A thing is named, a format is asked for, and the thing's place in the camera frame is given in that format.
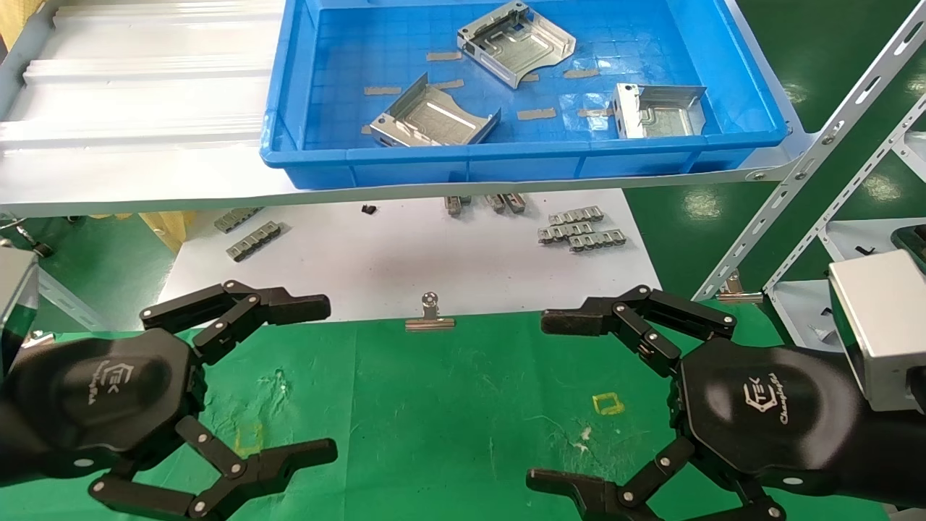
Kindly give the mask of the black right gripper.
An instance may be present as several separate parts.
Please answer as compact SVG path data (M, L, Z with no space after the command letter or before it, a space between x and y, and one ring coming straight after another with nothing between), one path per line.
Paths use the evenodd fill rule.
M709 341L681 358L656 326ZM582 520L661 520L647 502L692 458L721 487L736 483L742 502L697 520L784 520L784 508L758 482L833 491L842 452L869 412L846 357L741 346L728 340L735 326L731 315L644 284L619 297L588 297L578 309L543 310L545 334L612 334L661 377L674 376L679 364L680 426L692 441L678 436L625 485L532 468L527 487L570 498Z

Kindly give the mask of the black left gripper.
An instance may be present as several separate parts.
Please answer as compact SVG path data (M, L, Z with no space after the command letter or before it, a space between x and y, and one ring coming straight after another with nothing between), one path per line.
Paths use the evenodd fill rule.
M11 366L11 477L79 478L116 466L90 485L90 497L156 520L227 520L246 501L281 494L298 470L334 462L336 442L240 458L195 419L206 393L199 363L216 364L265 324L330 315L326 295L295 297L283 287L229 280L142 310L143 328L151 330L138 336L21 350ZM192 349L174 335L207 322ZM133 482L135 466L159 465L182 439L219 472L210 488L186 494Z

